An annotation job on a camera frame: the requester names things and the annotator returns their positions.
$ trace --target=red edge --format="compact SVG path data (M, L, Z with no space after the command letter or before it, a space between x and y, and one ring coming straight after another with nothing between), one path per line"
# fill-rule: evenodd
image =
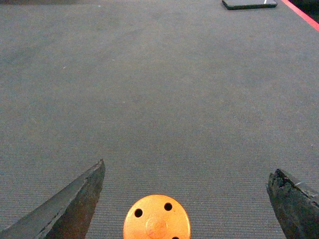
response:
M302 17L310 26L312 26L314 29L319 31L319 23L317 23L315 20L313 20L311 17L309 17L307 14L305 14L303 11L301 11L299 8L297 8L288 0L282 0L282 2L286 4L288 7L290 7L300 17Z

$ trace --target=orange disc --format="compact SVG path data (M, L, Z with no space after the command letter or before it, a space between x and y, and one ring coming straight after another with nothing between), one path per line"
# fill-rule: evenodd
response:
M138 200L126 215L124 239L190 239L190 221L183 206L165 195Z

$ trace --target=gray carpet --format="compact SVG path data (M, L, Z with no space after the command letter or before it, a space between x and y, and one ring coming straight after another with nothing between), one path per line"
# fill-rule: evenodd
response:
M319 33L282 2L0 4L0 230L105 159L88 239L166 194L192 239L283 239L280 167L319 189Z

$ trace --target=black tablet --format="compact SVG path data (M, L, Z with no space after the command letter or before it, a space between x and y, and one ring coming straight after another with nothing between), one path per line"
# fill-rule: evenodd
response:
M274 0L222 0L228 10L275 7Z

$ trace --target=screw hole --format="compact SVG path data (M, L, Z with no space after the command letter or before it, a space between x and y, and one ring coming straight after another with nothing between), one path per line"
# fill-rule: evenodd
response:
M143 214L143 211L141 209L136 209L135 210L135 217L139 218L141 217Z
M170 203L166 203L164 208L166 211L170 211L173 208L173 206Z

